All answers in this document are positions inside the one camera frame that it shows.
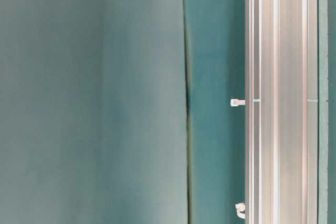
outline teal surface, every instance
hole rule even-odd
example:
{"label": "teal surface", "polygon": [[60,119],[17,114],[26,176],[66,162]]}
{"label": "teal surface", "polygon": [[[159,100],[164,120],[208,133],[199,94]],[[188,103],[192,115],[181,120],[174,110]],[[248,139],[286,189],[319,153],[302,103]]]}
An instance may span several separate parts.
{"label": "teal surface", "polygon": [[96,223],[102,0],[0,6],[0,222]]}
{"label": "teal surface", "polygon": [[182,0],[106,0],[104,223],[186,224]]}
{"label": "teal surface", "polygon": [[328,0],[319,0],[319,224],[328,223],[328,67]]}
{"label": "teal surface", "polygon": [[336,223],[336,1],[329,0],[329,186],[328,223]]}
{"label": "teal surface", "polygon": [[0,223],[186,224],[182,0],[0,5]]}
{"label": "teal surface", "polygon": [[245,0],[184,0],[192,224],[244,223]]}

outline white clip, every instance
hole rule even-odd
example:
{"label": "white clip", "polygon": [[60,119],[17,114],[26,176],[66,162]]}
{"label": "white clip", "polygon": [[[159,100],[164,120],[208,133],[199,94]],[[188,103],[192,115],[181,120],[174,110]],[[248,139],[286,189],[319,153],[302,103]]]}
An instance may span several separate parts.
{"label": "white clip", "polygon": [[237,209],[237,216],[240,218],[240,219],[245,219],[245,214],[242,213],[245,211],[245,204],[244,203],[239,203],[239,204],[236,204],[236,209]]}
{"label": "white clip", "polygon": [[238,107],[240,105],[245,105],[245,100],[231,99],[231,107]]}

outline metal frame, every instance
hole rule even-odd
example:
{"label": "metal frame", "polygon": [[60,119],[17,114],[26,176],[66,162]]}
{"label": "metal frame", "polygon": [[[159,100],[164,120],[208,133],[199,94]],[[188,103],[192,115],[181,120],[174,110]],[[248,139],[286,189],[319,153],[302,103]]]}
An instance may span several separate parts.
{"label": "metal frame", "polygon": [[317,223],[317,0],[246,0],[246,223]]}

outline teal fabric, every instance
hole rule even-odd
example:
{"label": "teal fabric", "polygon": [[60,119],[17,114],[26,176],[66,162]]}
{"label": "teal fabric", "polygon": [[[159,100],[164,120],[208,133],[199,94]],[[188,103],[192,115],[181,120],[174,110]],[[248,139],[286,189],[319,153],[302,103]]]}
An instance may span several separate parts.
{"label": "teal fabric", "polygon": [[96,223],[102,0],[0,5],[0,222]]}
{"label": "teal fabric", "polygon": [[186,224],[182,0],[106,0],[103,223]]}
{"label": "teal fabric", "polygon": [[336,1],[329,0],[329,185],[328,223],[336,223]]}
{"label": "teal fabric", "polygon": [[0,5],[0,223],[186,224],[183,1]]}
{"label": "teal fabric", "polygon": [[328,0],[319,2],[319,178],[318,223],[328,223]]}
{"label": "teal fabric", "polygon": [[244,223],[245,0],[184,0],[192,224]]}

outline teal wall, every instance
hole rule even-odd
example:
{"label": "teal wall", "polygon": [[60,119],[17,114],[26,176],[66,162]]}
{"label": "teal wall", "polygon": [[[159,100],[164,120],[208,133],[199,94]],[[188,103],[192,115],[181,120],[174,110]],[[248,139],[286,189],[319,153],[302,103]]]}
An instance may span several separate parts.
{"label": "teal wall", "polygon": [[192,224],[244,223],[245,1],[184,0]]}
{"label": "teal wall", "polygon": [[336,223],[336,1],[329,0],[329,194],[328,223]]}
{"label": "teal wall", "polygon": [[106,0],[104,17],[104,223],[186,224],[183,1]]}
{"label": "teal wall", "polygon": [[182,0],[0,0],[0,220],[187,223]]}
{"label": "teal wall", "polygon": [[319,4],[319,175],[318,223],[328,223],[328,0]]}
{"label": "teal wall", "polygon": [[0,222],[96,223],[102,0],[0,6]]}

